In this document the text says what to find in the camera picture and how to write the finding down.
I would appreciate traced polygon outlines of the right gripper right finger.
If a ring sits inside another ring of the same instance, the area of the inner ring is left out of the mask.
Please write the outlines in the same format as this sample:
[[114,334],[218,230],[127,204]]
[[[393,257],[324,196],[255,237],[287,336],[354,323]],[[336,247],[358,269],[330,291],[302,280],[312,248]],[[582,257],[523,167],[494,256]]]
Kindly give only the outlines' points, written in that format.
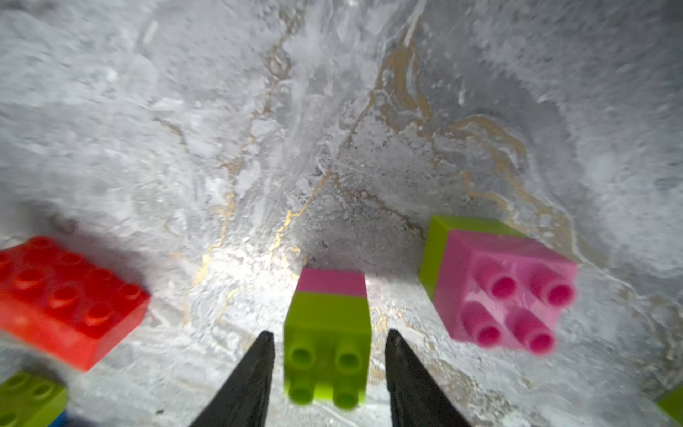
[[385,367],[393,426],[471,427],[396,329],[387,337]]

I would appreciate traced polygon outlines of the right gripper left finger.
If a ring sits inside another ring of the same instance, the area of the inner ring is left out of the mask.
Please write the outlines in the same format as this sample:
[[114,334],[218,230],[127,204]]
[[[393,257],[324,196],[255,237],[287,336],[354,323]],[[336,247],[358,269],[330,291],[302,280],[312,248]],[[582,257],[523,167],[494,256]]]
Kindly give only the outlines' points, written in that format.
[[190,426],[264,426],[274,362],[274,335],[261,331],[221,389]]

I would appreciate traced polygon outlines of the lime lego brick upturned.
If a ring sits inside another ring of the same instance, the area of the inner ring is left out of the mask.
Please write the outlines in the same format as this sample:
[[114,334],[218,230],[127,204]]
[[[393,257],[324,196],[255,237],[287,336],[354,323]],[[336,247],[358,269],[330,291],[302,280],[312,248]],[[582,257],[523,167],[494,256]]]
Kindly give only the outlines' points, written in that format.
[[284,323],[284,386],[291,402],[352,410],[366,396],[372,344],[364,296],[297,291]]

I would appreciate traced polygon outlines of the pink lego brick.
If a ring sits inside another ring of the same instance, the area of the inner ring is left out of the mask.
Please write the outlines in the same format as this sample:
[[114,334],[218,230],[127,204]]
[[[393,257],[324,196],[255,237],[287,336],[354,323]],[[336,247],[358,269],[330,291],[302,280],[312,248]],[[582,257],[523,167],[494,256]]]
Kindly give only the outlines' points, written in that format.
[[457,342],[545,356],[576,300],[578,270],[531,238],[450,231],[432,302]]

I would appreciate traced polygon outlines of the lime and orange lego stack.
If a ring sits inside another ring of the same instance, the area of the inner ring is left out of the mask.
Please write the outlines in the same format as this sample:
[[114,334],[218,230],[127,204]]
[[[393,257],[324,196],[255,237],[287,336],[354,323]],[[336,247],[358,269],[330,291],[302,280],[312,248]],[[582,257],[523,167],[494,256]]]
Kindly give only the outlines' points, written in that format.
[[656,405],[677,425],[683,425],[683,385],[665,392],[657,401]]

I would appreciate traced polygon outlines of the pink lego brick upturned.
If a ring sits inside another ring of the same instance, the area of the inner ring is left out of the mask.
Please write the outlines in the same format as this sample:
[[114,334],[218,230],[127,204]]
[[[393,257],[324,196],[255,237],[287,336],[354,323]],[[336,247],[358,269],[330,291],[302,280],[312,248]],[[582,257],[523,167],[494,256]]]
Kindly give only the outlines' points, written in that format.
[[305,267],[299,277],[296,292],[367,297],[366,279],[362,272],[323,270]]

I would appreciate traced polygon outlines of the lime lego brick studs up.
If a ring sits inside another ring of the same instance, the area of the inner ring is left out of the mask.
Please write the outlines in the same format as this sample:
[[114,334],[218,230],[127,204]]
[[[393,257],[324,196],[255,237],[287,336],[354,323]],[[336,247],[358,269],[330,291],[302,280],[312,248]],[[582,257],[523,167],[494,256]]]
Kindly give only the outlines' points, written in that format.
[[441,213],[432,215],[423,251],[423,261],[419,270],[420,282],[430,300],[434,298],[436,292],[440,267],[450,231],[475,231],[526,238],[524,233],[499,220],[441,215]]

